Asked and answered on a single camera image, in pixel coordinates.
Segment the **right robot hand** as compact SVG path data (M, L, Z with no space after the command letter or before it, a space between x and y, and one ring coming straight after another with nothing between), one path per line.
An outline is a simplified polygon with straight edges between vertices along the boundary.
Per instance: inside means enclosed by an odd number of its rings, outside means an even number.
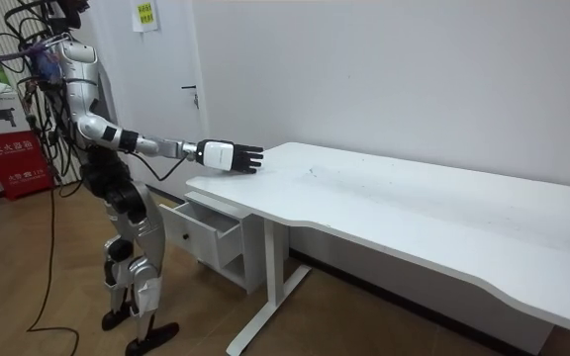
M264 149L226 140L204 139L197 143L196 161L201 165L243 174L255 174Z

